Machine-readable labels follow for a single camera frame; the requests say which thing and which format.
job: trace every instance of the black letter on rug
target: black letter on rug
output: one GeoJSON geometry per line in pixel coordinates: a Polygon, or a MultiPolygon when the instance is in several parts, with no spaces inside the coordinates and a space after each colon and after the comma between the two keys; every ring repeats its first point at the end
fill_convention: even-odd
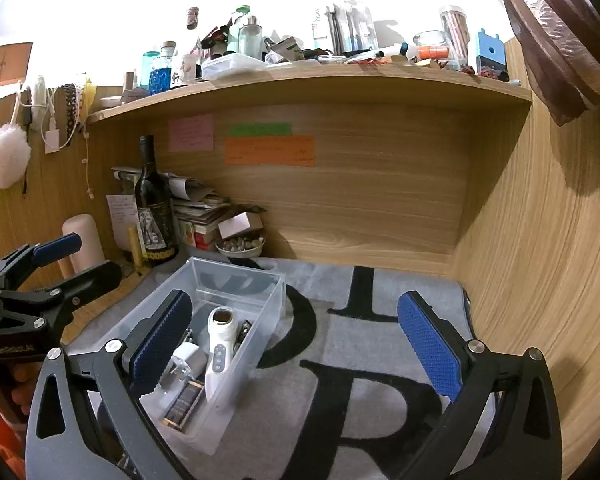
{"type": "Polygon", "coordinates": [[[286,286],[286,296],[293,308],[291,328],[280,341],[264,351],[258,368],[271,368],[286,363],[304,352],[314,340],[318,323],[311,302],[291,285],[286,286]]]}
{"type": "Polygon", "coordinates": [[[370,267],[353,268],[349,301],[347,306],[340,310],[330,308],[327,312],[335,316],[351,317],[363,321],[377,321],[379,323],[397,323],[397,316],[376,314],[372,309],[374,296],[374,270],[370,267]]]}
{"type": "Polygon", "coordinates": [[[291,459],[280,480],[326,480],[340,446],[362,449],[387,478],[394,478],[411,461],[414,453],[442,414],[434,389],[405,377],[334,368],[307,360],[318,386],[291,459]],[[407,402],[406,420],[395,433],[376,438],[342,436],[353,379],[387,384],[407,402]]]}

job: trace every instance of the wooden shelf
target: wooden shelf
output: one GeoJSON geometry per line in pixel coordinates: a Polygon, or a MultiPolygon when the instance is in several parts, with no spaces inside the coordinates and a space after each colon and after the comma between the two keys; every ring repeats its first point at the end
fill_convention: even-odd
{"type": "Polygon", "coordinates": [[[196,83],[95,112],[89,116],[89,124],[288,103],[405,104],[478,111],[530,102],[528,89],[448,70],[398,65],[327,65],[249,72],[196,83]]]}

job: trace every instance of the cream cylinder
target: cream cylinder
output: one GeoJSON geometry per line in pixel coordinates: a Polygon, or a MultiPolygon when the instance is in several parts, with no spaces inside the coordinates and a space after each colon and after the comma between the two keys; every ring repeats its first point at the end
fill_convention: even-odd
{"type": "Polygon", "coordinates": [[[76,233],[82,239],[82,248],[69,256],[76,273],[102,263],[104,252],[98,236],[96,222],[91,215],[72,216],[62,224],[62,234],[76,233]]]}
{"type": "Polygon", "coordinates": [[[62,272],[62,277],[64,279],[70,278],[75,274],[74,266],[72,266],[68,256],[58,260],[58,266],[60,267],[60,272],[62,272]]]}

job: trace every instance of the green paper strip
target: green paper strip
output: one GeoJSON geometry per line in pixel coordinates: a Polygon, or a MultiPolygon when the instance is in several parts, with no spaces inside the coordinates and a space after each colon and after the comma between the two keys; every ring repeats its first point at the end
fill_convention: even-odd
{"type": "Polygon", "coordinates": [[[230,137],[291,135],[291,123],[244,123],[229,126],[230,137]]]}

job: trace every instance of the orange tube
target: orange tube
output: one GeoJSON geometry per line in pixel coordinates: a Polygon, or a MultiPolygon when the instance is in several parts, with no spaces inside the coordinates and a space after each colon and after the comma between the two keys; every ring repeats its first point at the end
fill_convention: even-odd
{"type": "Polygon", "coordinates": [[[418,56],[420,59],[446,59],[449,57],[448,46],[419,46],[418,56]]]}

